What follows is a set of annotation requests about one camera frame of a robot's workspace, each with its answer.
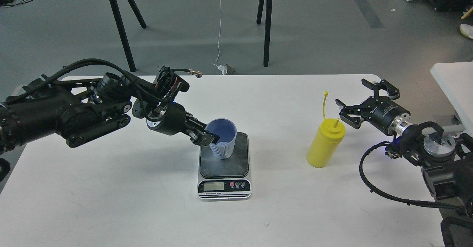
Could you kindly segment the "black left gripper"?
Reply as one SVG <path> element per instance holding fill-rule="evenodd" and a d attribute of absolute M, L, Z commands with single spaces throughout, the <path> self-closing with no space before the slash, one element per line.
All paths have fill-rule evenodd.
<path fill-rule="evenodd" d="M 158 122 L 146 121 L 152 131 L 165 135 L 187 134 L 194 145 L 209 146 L 216 144 L 220 136 L 206 130 L 207 124 L 187 112 L 179 103 L 168 105 L 163 118 Z"/>

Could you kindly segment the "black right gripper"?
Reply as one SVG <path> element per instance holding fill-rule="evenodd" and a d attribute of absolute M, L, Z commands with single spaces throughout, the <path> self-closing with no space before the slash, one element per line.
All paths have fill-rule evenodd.
<path fill-rule="evenodd" d="M 400 98 L 399 89 L 385 79 L 377 83 L 367 79 L 362 79 L 361 82 L 373 91 L 373 96 L 353 106 L 348 106 L 336 99 L 341 121 L 355 129 L 360 129 L 361 124 L 368 121 L 386 136 L 402 135 L 403 131 L 411 125 L 409 122 L 411 113 L 392 101 Z M 388 97 L 380 97 L 380 90 L 387 92 Z"/>

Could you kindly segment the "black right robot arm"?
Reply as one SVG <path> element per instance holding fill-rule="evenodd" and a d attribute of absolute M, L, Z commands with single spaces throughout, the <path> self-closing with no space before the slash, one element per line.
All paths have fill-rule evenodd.
<path fill-rule="evenodd" d="M 468 220 L 446 217 L 440 227 L 446 247 L 454 247 L 452 225 L 472 230 L 473 177 L 472 177 L 472 137 L 462 133 L 450 136 L 436 122 L 413 124 L 409 121 L 410 112 L 397 104 L 400 91 L 390 82 L 369 82 L 362 84 L 372 90 L 373 96 L 360 104 L 349 106 L 339 99 L 339 116 L 343 122 L 359 129 L 364 121 L 369 122 L 392 141 L 382 141 L 369 148 L 362 156 L 359 174 L 371 192 L 389 200 L 419 207 L 449 209 Z M 410 200 L 395 197 L 373 185 L 365 176 L 363 163 L 375 149 L 384 147 L 389 158 L 403 157 L 414 166 L 421 167 L 422 177 L 434 202 Z"/>

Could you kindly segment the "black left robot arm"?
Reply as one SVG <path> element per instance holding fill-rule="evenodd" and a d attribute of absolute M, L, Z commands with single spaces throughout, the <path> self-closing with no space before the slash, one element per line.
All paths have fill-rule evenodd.
<path fill-rule="evenodd" d="M 6 153 L 27 143 L 58 134 L 71 148 L 124 128 L 128 112 L 146 119 L 152 131 L 186 134 L 193 144 L 209 146 L 222 139 L 175 102 L 189 84 L 179 72 L 202 77 L 199 71 L 162 67 L 154 82 L 147 82 L 102 59 L 83 59 L 56 72 L 42 75 L 24 93 L 1 103 L 0 151 Z"/>

